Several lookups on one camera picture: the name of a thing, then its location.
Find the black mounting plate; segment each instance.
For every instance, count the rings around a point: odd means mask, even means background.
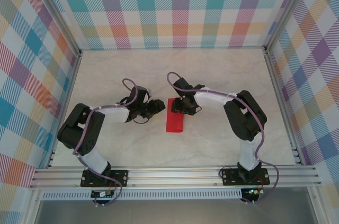
[[[224,186],[230,185],[261,185],[260,177],[263,180],[263,185],[270,184],[269,174],[266,168],[260,168],[259,171],[256,173],[256,177],[249,181],[244,182],[238,175],[238,168],[223,168],[220,172],[222,177],[222,184]]]
[[[127,186],[128,170],[111,170],[111,178],[118,180],[122,187]],[[107,179],[103,179],[89,170],[84,170],[80,187],[109,187],[110,182]]]

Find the colorful plaid backdrop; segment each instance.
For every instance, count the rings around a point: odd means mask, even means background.
[[[55,1],[75,38],[91,49],[262,46],[283,4],[283,0]]]
[[[302,153],[339,219],[339,0],[301,0],[272,59]]]
[[[42,0],[0,0],[0,223],[19,221],[75,58]]]

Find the marble-patterned surface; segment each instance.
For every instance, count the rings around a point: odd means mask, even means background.
[[[150,88],[153,98],[176,97],[166,75],[175,71],[192,84],[237,93],[252,93],[267,115],[263,160],[293,165],[270,76],[260,49],[155,49],[86,51],[76,79],[68,113],[79,103],[112,104],[129,95],[125,77]],[[102,128],[97,146],[112,166],[236,165],[239,139],[224,110],[205,107],[185,116],[182,133],[166,133],[166,112],[146,124],[116,123]],[[53,166],[78,166],[72,151],[58,144]]]

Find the purple cable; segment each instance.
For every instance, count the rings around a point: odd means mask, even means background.
[[[131,91],[131,89],[125,84],[125,81],[131,82],[131,83],[134,85],[135,89],[136,89],[136,93],[135,93],[135,95],[134,95],[133,100],[131,100],[130,102],[128,102],[128,103],[126,103],[126,104],[122,104],[122,105],[105,105],[105,106],[100,106],[100,107],[96,107],[96,108],[92,109],[91,112],[88,114],[88,117],[87,117],[87,120],[86,120],[86,123],[85,123],[85,127],[84,127],[84,130],[83,130],[83,133],[82,133],[82,135],[81,135],[81,138],[80,138],[79,143],[78,143],[77,146],[74,148],[73,155],[79,156],[78,150],[79,150],[81,144],[82,144],[83,141],[84,141],[84,138],[85,138],[85,135],[86,135],[86,132],[87,132],[87,128],[88,128],[88,124],[89,124],[89,122],[90,122],[90,119],[91,119],[92,114],[93,114],[95,111],[97,111],[97,110],[99,110],[99,109],[108,109],[108,108],[115,108],[115,107],[124,107],[124,106],[128,106],[129,104],[133,103],[133,102],[137,99],[137,96],[138,96],[138,88],[137,88],[136,83],[134,83],[134,81],[130,80],[129,78],[124,78],[124,79],[122,80],[123,85],[124,85],[128,90],[130,90],[130,91]],[[83,165],[85,166],[85,168],[87,168],[87,169],[88,169],[89,171],[91,171],[93,174],[95,174],[95,175],[97,175],[97,176],[100,176],[100,177],[102,177],[102,178],[104,178],[104,179],[111,180],[111,181],[117,183],[117,184],[120,186],[120,191],[119,191],[118,195],[116,195],[115,198],[111,199],[107,204],[98,204],[97,201],[96,201],[96,199],[94,199],[94,202],[96,203],[96,205],[99,205],[99,206],[101,206],[101,207],[104,207],[104,206],[106,206],[106,205],[109,205],[109,204],[113,203],[113,202],[120,196],[120,194],[121,194],[121,192],[122,192],[122,185],[121,185],[121,183],[120,183],[118,180],[116,180],[116,179],[113,179],[113,178],[110,178],[110,177],[108,177],[108,176],[99,174],[99,173],[96,172],[95,170],[91,169],[91,168],[88,167],[88,165],[80,158],[80,156],[79,156],[78,159],[79,159],[80,163],[83,164]]]
[[[263,198],[257,200],[257,202],[260,202],[260,201],[263,201],[264,199],[266,199],[266,198],[274,191],[274,189],[276,188],[276,186],[277,186],[277,184],[278,184],[278,181],[279,181],[279,176],[280,176],[280,174],[279,174],[279,170],[278,170],[278,167],[277,167],[277,166],[275,166],[274,164],[268,163],[268,162],[264,162],[263,160],[261,160],[261,159],[258,157],[258,152],[259,152],[260,148],[262,147],[262,145],[264,144],[264,141],[265,141],[265,132],[264,132],[263,126],[262,126],[261,123],[260,123],[259,118],[256,116],[256,114],[254,113],[254,111],[253,111],[253,110],[252,110],[252,109],[251,109],[251,108],[250,108],[243,100],[241,100],[240,98],[238,98],[238,97],[236,97],[236,96],[227,94],[227,93],[221,93],[221,92],[217,92],[217,91],[213,91],[213,90],[203,90],[203,89],[200,89],[200,90],[197,90],[197,89],[191,89],[191,90],[180,89],[180,88],[176,87],[175,85],[173,85],[173,84],[171,83],[171,81],[170,81],[170,75],[171,75],[171,74],[174,74],[174,75],[176,75],[176,76],[179,77],[179,78],[181,78],[181,76],[180,76],[178,73],[173,72],[173,71],[172,71],[172,72],[169,72],[169,73],[167,74],[167,81],[168,81],[168,83],[169,83],[174,89],[176,89],[176,90],[178,90],[178,91],[181,91],[181,92],[214,93],[214,94],[218,94],[218,95],[221,95],[221,96],[230,97],[230,98],[233,98],[233,99],[237,100],[238,102],[240,102],[240,103],[241,103],[244,107],[246,107],[247,110],[252,114],[252,116],[254,117],[255,121],[257,122],[257,124],[258,124],[258,126],[259,126],[259,128],[260,128],[260,132],[261,132],[261,135],[262,135],[262,137],[261,137],[261,142],[260,142],[260,144],[258,145],[257,149],[255,150],[254,156],[255,156],[255,158],[257,158],[257,159],[258,159],[259,161],[261,161],[262,163],[264,163],[264,164],[266,164],[266,165],[268,165],[268,166],[272,166],[272,167],[274,167],[275,170],[276,170],[276,181],[275,181],[275,183],[274,183],[272,189],[270,190],[270,192],[269,192],[265,197],[263,197]]]

